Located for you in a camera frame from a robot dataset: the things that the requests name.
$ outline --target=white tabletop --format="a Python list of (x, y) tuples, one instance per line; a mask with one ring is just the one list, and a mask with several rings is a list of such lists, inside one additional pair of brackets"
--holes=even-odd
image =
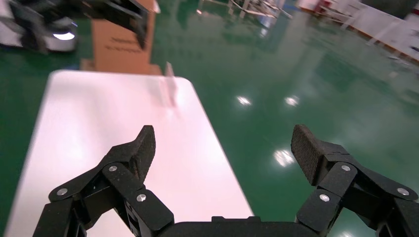
[[(30, 237), (49, 192), (95, 167), (109, 149), (154, 126), (156, 155), (147, 189), (175, 222), (252, 212), (192, 84), (176, 77), (175, 105), (163, 76), (57, 71), (50, 75), (6, 237)], [(88, 236), (133, 236), (111, 210)]]

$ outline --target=cardboard box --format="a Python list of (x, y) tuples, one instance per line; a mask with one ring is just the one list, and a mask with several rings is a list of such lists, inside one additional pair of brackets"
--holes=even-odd
[[(80, 70), (82, 71), (96, 71), (96, 68), (94, 66), (94, 61), (92, 59), (86, 59), (82, 58), (80, 60)], [(162, 76), (162, 69), (157, 64), (150, 64), (149, 65), (149, 71), (147, 73), (144, 73), (147, 75), (154, 75), (154, 76)]]
[(100, 72), (150, 73), (155, 13), (153, 0), (137, 0), (147, 8), (147, 38), (141, 49), (132, 31), (106, 20), (92, 20), (94, 68)]

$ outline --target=metal screw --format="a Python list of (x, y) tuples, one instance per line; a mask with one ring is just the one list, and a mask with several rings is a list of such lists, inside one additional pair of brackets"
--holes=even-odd
[(118, 167), (116, 167), (116, 166), (114, 166), (114, 165), (113, 165), (113, 166), (111, 166), (111, 167), (109, 167), (109, 171), (111, 171), (111, 172), (112, 172), (112, 171), (115, 171), (115, 170), (117, 170), (117, 169), (118, 169)]
[(351, 168), (349, 166), (347, 166), (347, 165), (342, 165), (342, 169), (344, 171), (350, 171), (351, 170)]
[(146, 199), (146, 195), (145, 194), (140, 194), (137, 196), (137, 201), (144, 201)]
[(322, 201), (329, 201), (330, 200), (330, 198), (329, 198), (329, 196), (327, 196), (327, 195), (325, 195), (325, 194), (320, 194), (320, 199), (322, 200)]
[(398, 188), (397, 191), (405, 196), (409, 195), (409, 191), (403, 188)]
[(58, 196), (62, 196), (62, 195), (64, 195), (64, 194), (66, 194), (67, 193), (67, 189), (60, 189), (60, 190), (58, 190), (58, 192), (57, 192), (57, 195)]

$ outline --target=green floor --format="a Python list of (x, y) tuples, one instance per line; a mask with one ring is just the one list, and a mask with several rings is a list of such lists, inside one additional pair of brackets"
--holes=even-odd
[[(270, 30), (198, 0), (159, 0), (152, 63), (195, 87), (255, 215), (293, 221), (313, 190), (287, 159), (294, 124), (342, 144), (364, 166), (419, 191), (419, 79), (379, 47), (289, 6)], [(92, 57), (90, 28), (73, 54), (0, 53), (0, 227), (7, 219), (48, 74)], [(344, 210), (332, 237), (374, 236)]]

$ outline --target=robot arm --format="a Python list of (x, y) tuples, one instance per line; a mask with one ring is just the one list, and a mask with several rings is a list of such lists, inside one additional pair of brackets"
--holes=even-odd
[(100, 215), (114, 209), (135, 237), (326, 237), (343, 208), (356, 213), (377, 237), (419, 237), (418, 195), (373, 172), (340, 145), (318, 140), (296, 125), (291, 151), (316, 189), (295, 222), (258, 217), (174, 223), (173, 213), (144, 180), (156, 148), (154, 129), (114, 146), (88, 172), (49, 194), (33, 237), (86, 237)]
[(148, 10), (136, 0), (11, 0), (9, 5), (25, 48), (46, 53), (47, 28), (65, 17), (106, 19), (134, 32), (145, 47)]

